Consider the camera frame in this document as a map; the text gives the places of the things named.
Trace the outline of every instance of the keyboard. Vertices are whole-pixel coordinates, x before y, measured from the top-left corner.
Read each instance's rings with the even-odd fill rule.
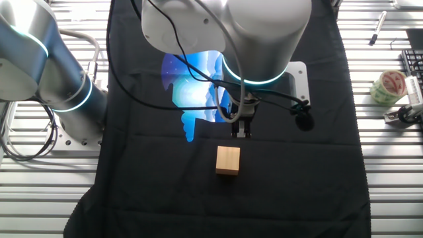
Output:
[[[416,71],[416,77],[420,88],[423,90],[423,50],[403,50],[402,57],[407,76],[411,76],[411,72]]]

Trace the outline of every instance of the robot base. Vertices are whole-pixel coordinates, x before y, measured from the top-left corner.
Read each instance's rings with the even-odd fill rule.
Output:
[[[58,126],[58,141],[52,151],[52,155],[89,155],[98,156],[101,149],[102,138],[77,141],[70,137],[61,126]]]

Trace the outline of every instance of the black cable bundle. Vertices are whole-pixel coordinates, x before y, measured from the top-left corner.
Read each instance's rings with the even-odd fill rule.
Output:
[[[35,155],[19,155],[19,154],[16,154],[15,152],[11,151],[7,147],[7,141],[4,141],[3,136],[5,135],[5,132],[6,132],[6,129],[7,129],[7,127],[6,127],[6,121],[7,121],[6,119],[7,119],[7,116],[8,116],[7,111],[8,111],[10,106],[11,106],[11,102],[7,102],[4,109],[3,109],[3,112],[1,113],[1,118],[0,118],[0,128],[1,128],[0,146],[1,146],[1,148],[3,148],[3,151],[6,153],[6,155],[8,157],[10,157],[11,159],[13,159],[14,161],[25,162],[25,161],[29,161],[31,159],[44,157],[48,153],[50,153],[53,150],[54,146],[56,145],[56,141],[58,140],[58,126],[57,126],[56,121],[54,119],[54,114],[48,108],[48,106],[42,105],[44,110],[47,112],[48,117],[50,118],[50,128],[51,128],[50,136],[48,137],[48,139],[47,139],[46,143],[43,145],[43,147]]]

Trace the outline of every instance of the black cloth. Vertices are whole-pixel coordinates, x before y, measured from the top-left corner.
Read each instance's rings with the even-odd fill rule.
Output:
[[[164,53],[145,41],[130,1],[112,4],[120,80],[144,101],[174,106],[161,81]],[[313,0],[292,61],[307,64],[315,129],[301,132],[287,111],[262,103],[252,139],[231,139],[229,124],[197,119],[188,143],[183,112],[139,105],[110,75],[95,185],[64,237],[370,237],[352,86],[329,0]],[[219,145],[241,148],[237,177],[216,175]]]

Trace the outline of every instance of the metal bracket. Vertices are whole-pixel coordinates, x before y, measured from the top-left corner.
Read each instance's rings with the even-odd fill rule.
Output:
[[[305,63],[297,61],[290,62],[286,68],[285,73],[289,73],[289,84],[291,85],[291,96],[297,97],[301,100],[310,100],[309,79],[307,77],[307,66]]]
[[[61,126],[58,126],[58,140],[52,154],[54,155],[92,155],[98,156],[101,149],[102,138],[77,141],[69,136]]]

